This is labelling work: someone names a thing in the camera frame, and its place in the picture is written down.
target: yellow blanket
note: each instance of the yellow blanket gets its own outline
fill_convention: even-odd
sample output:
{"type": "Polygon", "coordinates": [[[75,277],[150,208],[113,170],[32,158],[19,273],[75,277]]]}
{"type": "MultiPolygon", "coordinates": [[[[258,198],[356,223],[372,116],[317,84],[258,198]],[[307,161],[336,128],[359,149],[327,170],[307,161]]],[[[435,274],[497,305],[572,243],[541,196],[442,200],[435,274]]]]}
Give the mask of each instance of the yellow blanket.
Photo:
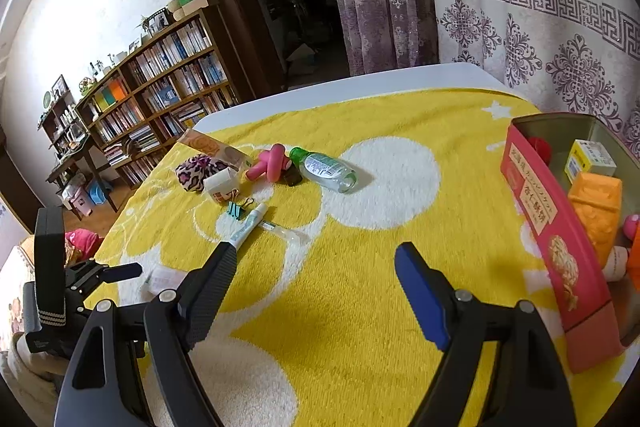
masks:
{"type": "MultiPolygon", "coordinates": [[[[207,340],[191,353],[228,427],[388,426],[409,423],[441,353],[420,333],[394,272],[413,241],[455,288],[489,303],[532,300],[565,362],[564,337],[540,252],[498,166],[510,118],[527,102],[478,90],[427,90],[278,114],[216,132],[252,156],[274,142],[341,156],[364,173],[354,194],[258,181],[266,218],[308,237],[299,248],[263,230],[241,249],[238,273],[207,340]]],[[[178,144],[130,199],[101,262],[189,270],[238,224],[185,192],[178,144]]],[[[245,193],[251,190],[246,184],[245,193]]],[[[140,280],[104,288],[120,304],[140,280]]],[[[475,425],[493,359],[483,353],[462,425],[475,425]]],[[[580,426],[593,426],[638,359],[638,344],[581,375],[566,371],[580,426]]],[[[168,425],[152,371],[145,387],[168,425]]]]}

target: orange package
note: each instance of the orange package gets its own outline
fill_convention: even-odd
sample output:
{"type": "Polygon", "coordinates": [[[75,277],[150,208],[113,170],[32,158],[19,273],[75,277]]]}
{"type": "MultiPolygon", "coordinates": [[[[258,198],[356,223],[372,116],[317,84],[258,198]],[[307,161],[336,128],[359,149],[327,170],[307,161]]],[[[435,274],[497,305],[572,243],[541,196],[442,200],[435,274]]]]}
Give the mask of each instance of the orange package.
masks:
{"type": "Polygon", "coordinates": [[[631,277],[636,291],[640,291],[640,227],[636,229],[634,244],[629,251],[629,259],[626,261],[626,272],[631,277]]]}
{"type": "Polygon", "coordinates": [[[601,268],[607,264],[618,231],[622,207],[622,180],[580,172],[568,194],[601,268]]]}

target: wooden floor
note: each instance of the wooden floor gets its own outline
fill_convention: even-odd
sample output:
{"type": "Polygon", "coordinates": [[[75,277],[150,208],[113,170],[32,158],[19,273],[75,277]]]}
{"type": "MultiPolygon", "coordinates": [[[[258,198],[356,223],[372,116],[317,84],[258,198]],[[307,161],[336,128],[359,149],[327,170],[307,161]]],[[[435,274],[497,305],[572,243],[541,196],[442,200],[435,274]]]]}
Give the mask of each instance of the wooden floor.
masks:
{"type": "Polygon", "coordinates": [[[95,205],[91,215],[86,217],[82,216],[82,221],[79,221],[73,212],[65,209],[65,231],[71,232],[75,229],[87,229],[97,233],[100,237],[107,235],[107,232],[109,232],[109,229],[113,226],[113,223],[115,223],[125,204],[135,193],[135,190],[131,190],[122,180],[116,180],[111,182],[111,184],[113,185],[111,199],[113,203],[116,204],[118,213],[113,212],[111,205],[106,202],[95,205]]]}

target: white wall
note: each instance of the white wall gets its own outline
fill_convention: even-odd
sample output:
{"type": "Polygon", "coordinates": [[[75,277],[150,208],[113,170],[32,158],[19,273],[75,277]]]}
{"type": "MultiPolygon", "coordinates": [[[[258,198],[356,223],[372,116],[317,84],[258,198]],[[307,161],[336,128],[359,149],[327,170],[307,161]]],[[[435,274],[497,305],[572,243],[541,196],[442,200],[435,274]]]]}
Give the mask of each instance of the white wall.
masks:
{"type": "Polygon", "coordinates": [[[0,198],[0,269],[15,245],[27,238],[29,232],[22,226],[0,198]]]}
{"type": "Polygon", "coordinates": [[[169,0],[32,0],[16,33],[7,62],[2,128],[15,166],[46,205],[59,204],[45,181],[55,164],[49,140],[36,131],[42,97],[59,74],[80,99],[78,82],[89,61],[126,50],[140,34],[143,15],[169,0]]]}

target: small cardboard box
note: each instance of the small cardboard box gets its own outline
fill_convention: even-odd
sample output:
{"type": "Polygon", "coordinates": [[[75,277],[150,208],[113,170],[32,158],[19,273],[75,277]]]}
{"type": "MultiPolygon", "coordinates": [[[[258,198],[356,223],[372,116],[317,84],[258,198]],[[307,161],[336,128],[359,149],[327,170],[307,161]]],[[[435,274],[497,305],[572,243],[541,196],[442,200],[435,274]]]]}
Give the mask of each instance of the small cardboard box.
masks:
{"type": "MultiPolygon", "coordinates": [[[[553,113],[514,118],[500,171],[522,207],[556,295],[566,337],[567,359],[574,373],[616,357],[640,331],[640,295],[625,276],[607,283],[567,192],[564,173],[575,139],[600,142],[616,163],[622,180],[622,213],[640,209],[640,164],[597,118],[553,113]],[[547,167],[530,145],[530,137],[546,140],[553,151],[547,167]]],[[[616,244],[630,246],[619,234],[616,244]]]]}
{"type": "Polygon", "coordinates": [[[616,163],[600,142],[574,140],[564,166],[564,173],[572,183],[579,172],[591,172],[612,176],[616,171],[616,163]]]}
{"type": "Polygon", "coordinates": [[[184,15],[187,16],[200,8],[213,6],[215,4],[218,4],[218,0],[193,0],[185,4],[182,9],[184,10],[184,15]]]}

